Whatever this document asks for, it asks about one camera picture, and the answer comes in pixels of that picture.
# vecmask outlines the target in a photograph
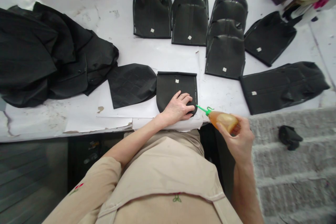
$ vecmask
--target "green nozzle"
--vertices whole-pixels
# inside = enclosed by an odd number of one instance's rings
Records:
[[[204,108],[202,108],[202,107],[200,107],[200,106],[198,106],[197,104],[196,104],[196,106],[198,107],[198,108],[200,108],[201,110],[203,110],[204,112],[205,112],[205,115],[206,116],[209,116],[209,114],[212,112],[212,108],[210,108],[210,107],[207,107],[206,109],[207,110],[205,110]]]

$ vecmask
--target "hand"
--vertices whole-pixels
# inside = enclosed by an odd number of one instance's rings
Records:
[[[177,123],[180,120],[188,120],[192,114],[187,114],[189,111],[193,111],[195,106],[187,106],[188,102],[191,102],[193,98],[188,93],[181,94],[178,91],[168,103],[164,111],[158,116],[165,123],[166,127]]]
[[[231,136],[221,123],[217,123],[217,127],[224,137],[227,147],[234,157],[236,164],[238,166],[245,166],[252,162],[254,134],[250,129],[250,123],[247,118],[234,114],[233,116],[238,119],[238,124],[240,126],[239,130],[237,130],[237,127],[233,130],[233,132],[236,133],[236,136]]]

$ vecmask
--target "sleeve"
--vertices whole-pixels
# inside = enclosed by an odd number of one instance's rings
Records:
[[[50,213],[43,224],[95,223],[102,204],[112,194],[120,175],[121,164],[113,157],[102,157]]]

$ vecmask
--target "glue bottle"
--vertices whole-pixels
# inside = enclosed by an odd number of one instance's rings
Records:
[[[221,123],[226,128],[228,133],[231,134],[232,130],[238,124],[237,118],[233,115],[224,112],[213,111],[213,109],[210,107],[207,107],[207,110],[205,110],[198,105],[196,106],[205,112],[206,116],[209,117],[210,122],[216,129],[218,129],[216,123]]]

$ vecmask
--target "forearm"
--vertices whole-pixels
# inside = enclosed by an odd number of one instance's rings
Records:
[[[113,157],[123,168],[140,150],[140,148],[157,132],[166,127],[164,121],[157,115],[142,128],[125,137],[114,145],[104,156]]]
[[[264,223],[257,198],[253,164],[234,167],[232,206],[244,224]]]

